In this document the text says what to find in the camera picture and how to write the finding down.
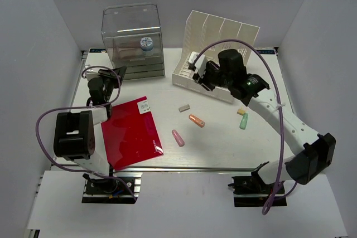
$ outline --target table surface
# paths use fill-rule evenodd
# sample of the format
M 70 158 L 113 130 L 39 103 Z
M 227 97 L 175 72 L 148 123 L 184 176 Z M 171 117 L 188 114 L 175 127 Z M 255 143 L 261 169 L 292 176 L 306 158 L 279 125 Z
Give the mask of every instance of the table surface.
M 46 171 L 27 228 L 45 238 L 346 235 L 323 174 L 299 185 L 286 207 L 272 207 L 267 216 L 261 207 L 234 207 L 231 174 L 145 173 L 135 205 L 81 203 L 83 182 L 80 173 Z
M 155 121 L 164 155 L 136 163 L 131 167 L 180 167 L 180 168 L 255 168 L 262 162 L 275 161 L 279 155 L 279 135 L 258 114 L 248 109 L 246 130 L 239 129 L 242 116 L 237 110 L 244 105 L 234 100 L 228 104 L 193 91 L 174 86 L 172 72 L 181 57 L 180 48 L 164 49 L 166 77 L 124 81 L 118 105 L 146 96 Z M 276 55 L 263 55 L 277 80 L 282 102 L 291 110 L 291 105 L 282 79 Z M 86 65 L 112 67 L 105 53 L 89 54 Z M 260 59 L 251 54 L 247 71 L 258 74 L 270 85 L 272 80 Z M 87 80 L 80 79 L 73 106 L 83 106 L 89 97 Z M 189 104 L 191 109 L 180 113 L 178 108 Z M 189 120 L 196 115 L 205 126 L 198 127 Z M 171 130 L 176 129 L 185 141 L 179 147 Z M 103 147 L 100 125 L 95 126 L 96 147 Z M 286 145 L 285 156 L 292 155 Z

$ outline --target blue label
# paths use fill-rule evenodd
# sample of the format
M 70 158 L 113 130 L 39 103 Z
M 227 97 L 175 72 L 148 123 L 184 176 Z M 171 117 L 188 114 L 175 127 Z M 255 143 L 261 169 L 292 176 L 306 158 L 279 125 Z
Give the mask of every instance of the blue label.
M 101 53 L 102 51 L 105 52 L 105 48 L 91 48 L 89 53 Z
M 273 54 L 275 55 L 275 50 L 258 50 L 260 54 Z

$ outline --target eraser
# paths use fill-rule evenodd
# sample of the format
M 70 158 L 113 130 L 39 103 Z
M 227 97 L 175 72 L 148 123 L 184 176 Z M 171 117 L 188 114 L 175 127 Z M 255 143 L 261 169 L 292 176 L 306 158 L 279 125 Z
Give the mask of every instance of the eraser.
M 245 113 L 242 117 L 242 121 L 240 121 L 239 128 L 244 130 L 247 127 L 247 122 L 248 122 L 248 113 Z
M 237 111 L 237 114 L 244 115 L 245 114 L 245 110 L 239 108 L 238 111 Z
M 178 110 L 182 113 L 183 111 L 187 111 L 189 109 L 190 109 L 190 106 L 189 106 L 189 104 L 187 104 L 185 106 L 180 107 Z
M 190 114 L 189 118 L 190 118 L 190 120 L 192 122 L 194 122 L 199 127 L 203 128 L 205 126 L 205 122 L 203 122 L 201 119 L 199 119 L 198 117 L 194 116 L 193 114 Z
M 184 140 L 181 138 L 181 136 L 178 134 L 177 130 L 174 129 L 172 130 L 172 135 L 175 138 L 175 141 L 177 142 L 178 146 L 182 147 L 185 145 Z

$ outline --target white desk organizer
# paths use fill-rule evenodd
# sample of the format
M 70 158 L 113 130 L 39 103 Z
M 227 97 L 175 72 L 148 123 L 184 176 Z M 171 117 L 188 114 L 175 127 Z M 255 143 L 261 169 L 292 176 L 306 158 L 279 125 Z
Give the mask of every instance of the white desk organizer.
M 196 84 L 192 79 L 194 72 L 188 69 L 187 61 L 192 52 L 201 52 L 209 44 L 222 39 L 237 38 L 253 46 L 258 31 L 259 27 L 257 26 L 199 11 L 192 11 L 186 21 L 181 59 L 172 73 L 172 83 L 182 88 L 233 103 L 234 98 L 228 89 L 217 87 L 213 91 L 206 91 L 202 86 Z M 216 45 L 207 50 L 205 55 L 209 60 L 213 60 L 218 64 L 218 53 L 229 48 L 237 49 L 243 56 L 244 64 L 247 65 L 251 51 L 246 46 L 236 42 Z

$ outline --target red plastic sheet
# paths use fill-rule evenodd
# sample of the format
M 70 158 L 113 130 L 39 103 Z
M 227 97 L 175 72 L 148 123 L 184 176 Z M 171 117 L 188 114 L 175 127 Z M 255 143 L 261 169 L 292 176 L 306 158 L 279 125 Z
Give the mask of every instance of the red plastic sheet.
M 113 107 L 112 117 L 102 123 L 108 162 L 116 170 L 163 155 L 146 100 L 142 97 Z

